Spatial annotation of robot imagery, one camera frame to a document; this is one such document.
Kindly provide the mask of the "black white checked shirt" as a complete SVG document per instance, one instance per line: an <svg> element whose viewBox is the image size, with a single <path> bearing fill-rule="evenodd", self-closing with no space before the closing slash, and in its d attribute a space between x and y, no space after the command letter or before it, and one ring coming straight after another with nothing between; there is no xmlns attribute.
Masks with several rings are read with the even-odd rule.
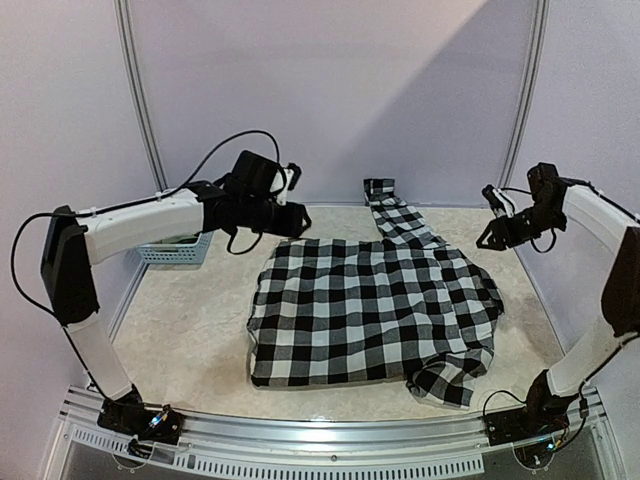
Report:
<svg viewBox="0 0 640 480"><path fill-rule="evenodd" d="M403 379L418 399L466 409L494 356L499 290L392 180L363 187L379 240L286 240L266 261L247 323L251 382L284 390Z"/></svg>

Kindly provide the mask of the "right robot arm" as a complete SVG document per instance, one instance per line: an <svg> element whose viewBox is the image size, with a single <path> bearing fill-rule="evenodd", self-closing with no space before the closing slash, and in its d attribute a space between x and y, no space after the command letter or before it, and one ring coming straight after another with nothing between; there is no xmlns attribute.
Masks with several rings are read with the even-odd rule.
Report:
<svg viewBox="0 0 640 480"><path fill-rule="evenodd" d="M531 198L519 210L507 189L487 185L482 195L495 218L480 234L480 249L505 251L533 244L544 233L578 226L598 245L603 259L591 261L593 280L579 281L571 299L588 316L570 350L531 384L517 427L537 436L564 414L582 389L639 336L639 218L586 180L563 177L555 165L539 163L527 173Z"/></svg>

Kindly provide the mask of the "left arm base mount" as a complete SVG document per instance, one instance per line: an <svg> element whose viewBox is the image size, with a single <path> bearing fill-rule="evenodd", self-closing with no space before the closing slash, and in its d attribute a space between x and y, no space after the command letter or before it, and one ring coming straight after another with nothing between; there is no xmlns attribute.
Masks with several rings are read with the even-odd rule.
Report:
<svg viewBox="0 0 640 480"><path fill-rule="evenodd" d="M129 455L149 459L154 445L176 446L186 417L169 404L149 407L138 394L120 400L103 401L97 425L103 429L130 437L126 447Z"/></svg>

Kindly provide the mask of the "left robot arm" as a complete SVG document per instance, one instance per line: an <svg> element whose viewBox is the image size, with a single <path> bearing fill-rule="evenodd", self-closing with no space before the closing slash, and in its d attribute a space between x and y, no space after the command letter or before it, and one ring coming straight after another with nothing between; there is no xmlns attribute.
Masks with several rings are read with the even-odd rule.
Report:
<svg viewBox="0 0 640 480"><path fill-rule="evenodd" d="M231 238L241 228L297 238L311 224L305 207L287 199L300 176L294 163L243 151L215 182L189 182L124 207L53 212L41 262L53 316L126 433L141 433L149 415L99 320L93 266L154 241L217 230Z"/></svg>

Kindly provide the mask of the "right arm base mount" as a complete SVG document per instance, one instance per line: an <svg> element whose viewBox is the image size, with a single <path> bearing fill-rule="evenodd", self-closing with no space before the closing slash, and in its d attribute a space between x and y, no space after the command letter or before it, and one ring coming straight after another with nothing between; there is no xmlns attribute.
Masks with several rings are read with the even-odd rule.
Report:
<svg viewBox="0 0 640 480"><path fill-rule="evenodd" d="M488 404L497 395L509 396L518 406L489 412ZM560 432L560 439L547 448L548 451L554 451L557 443L562 444L567 439L570 431L568 408L578 398L578 395L554 397L549 404L530 409L524 400L508 390L492 392L483 404L481 415L489 445L534 440Z"/></svg>

